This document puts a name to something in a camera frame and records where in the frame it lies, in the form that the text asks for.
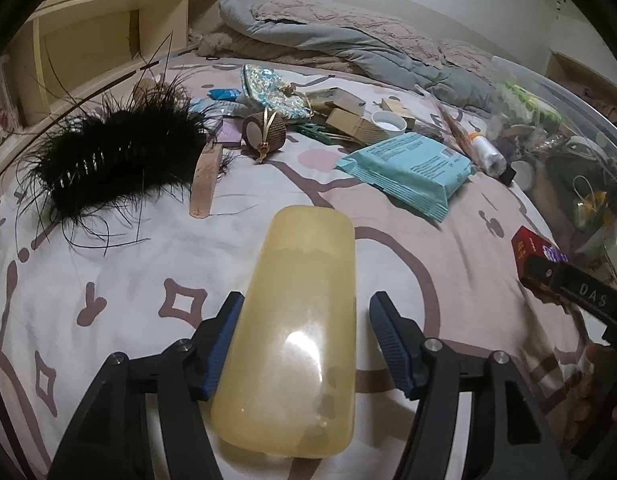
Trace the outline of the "person right hand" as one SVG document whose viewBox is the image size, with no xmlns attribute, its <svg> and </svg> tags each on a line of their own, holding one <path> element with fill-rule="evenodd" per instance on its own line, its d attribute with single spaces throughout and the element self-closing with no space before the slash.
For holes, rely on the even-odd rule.
<svg viewBox="0 0 617 480">
<path fill-rule="evenodd" d="M 586 359 L 593 367 L 578 386 L 574 422 L 587 422 L 593 408 L 602 400 L 603 389 L 617 376 L 617 351 L 602 344 L 589 344 Z"/>
</svg>

